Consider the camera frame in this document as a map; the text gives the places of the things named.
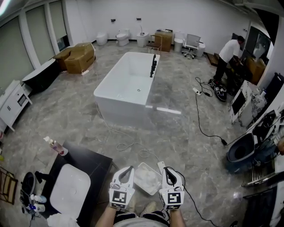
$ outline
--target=freestanding bathtub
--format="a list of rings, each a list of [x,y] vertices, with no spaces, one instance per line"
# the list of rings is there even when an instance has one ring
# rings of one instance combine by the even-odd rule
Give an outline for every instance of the freestanding bathtub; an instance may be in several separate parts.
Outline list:
[[[154,54],[128,52],[116,63],[94,91],[106,122],[134,127],[144,126],[146,101],[157,72],[150,77]]]

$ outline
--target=rectangular vessel sink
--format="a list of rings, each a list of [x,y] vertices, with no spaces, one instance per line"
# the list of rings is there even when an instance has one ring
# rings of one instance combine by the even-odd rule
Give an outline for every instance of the rectangular vessel sink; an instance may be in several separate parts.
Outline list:
[[[77,219],[90,185],[90,177],[85,172],[65,164],[53,187],[50,203],[58,212]]]

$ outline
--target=brown box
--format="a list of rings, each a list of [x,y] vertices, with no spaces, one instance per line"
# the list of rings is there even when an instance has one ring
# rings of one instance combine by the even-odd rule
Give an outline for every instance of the brown box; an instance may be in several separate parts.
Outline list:
[[[253,58],[247,58],[246,66],[252,73],[252,79],[250,80],[250,82],[257,85],[266,68],[265,63],[262,59],[258,59],[258,61],[255,62]]]
[[[59,54],[55,55],[53,58],[56,59],[57,63],[59,64],[59,67],[61,71],[66,71],[66,65],[65,65],[65,59],[70,56],[70,53],[72,51],[72,47],[66,48],[63,51],[61,51]]]
[[[94,62],[95,51],[91,43],[79,43],[72,48],[70,56],[65,59],[68,73],[81,74]]]
[[[162,51],[169,52],[171,49],[173,33],[167,31],[157,31],[155,35],[162,37]],[[160,39],[157,37],[155,37],[155,43],[156,42],[161,43]]]

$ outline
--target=marble floor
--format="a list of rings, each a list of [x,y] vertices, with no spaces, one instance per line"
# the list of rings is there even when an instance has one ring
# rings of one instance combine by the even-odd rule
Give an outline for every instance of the marble floor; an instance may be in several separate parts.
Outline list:
[[[85,76],[61,74],[44,92],[31,96],[30,105],[15,123],[16,131],[8,131],[2,146],[4,162],[1,166],[15,174],[20,181],[29,171],[49,173],[56,153],[43,140],[50,136],[59,142],[69,140],[95,152],[114,159],[119,167],[141,162],[158,171],[154,156],[142,158],[138,155],[140,145],[125,151],[117,151],[118,143],[131,143],[131,139],[108,130],[98,115],[93,96],[94,89],[115,63],[128,51],[145,52],[145,48],[129,43],[125,47],[108,42],[96,48],[97,59]],[[217,137],[205,137],[198,128],[197,108],[193,87],[200,89],[195,77],[208,81],[215,73],[206,57],[184,59],[181,54],[162,52],[158,72],[151,89],[148,104],[153,128],[138,129],[111,125],[116,130],[129,134],[135,142],[145,145],[167,166],[184,174],[186,188],[206,219],[228,227],[234,220],[242,222],[246,203],[242,196],[249,194],[242,188],[243,176],[232,176],[223,168],[222,159],[228,147]],[[207,134],[216,134],[227,142],[240,136],[245,130],[229,122],[228,101],[222,103],[215,96],[198,97],[200,122]],[[43,184],[37,184],[40,193]],[[14,205],[0,201],[0,222],[4,227],[29,226],[30,216],[21,212],[19,202],[20,184]],[[137,212],[151,200],[161,208],[158,194],[150,197],[137,190],[139,200]],[[187,226],[210,226],[198,216],[193,202],[185,196],[181,208]],[[32,227],[47,226],[44,218],[36,218]]]

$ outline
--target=black faucet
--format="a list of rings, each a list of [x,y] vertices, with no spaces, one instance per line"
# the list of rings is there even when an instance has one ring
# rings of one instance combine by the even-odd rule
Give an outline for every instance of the black faucet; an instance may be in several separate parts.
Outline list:
[[[154,55],[153,57],[153,61],[152,61],[152,67],[151,67],[151,72],[150,72],[150,77],[153,77],[154,71],[156,69],[157,66],[157,61],[155,61],[156,55]]]

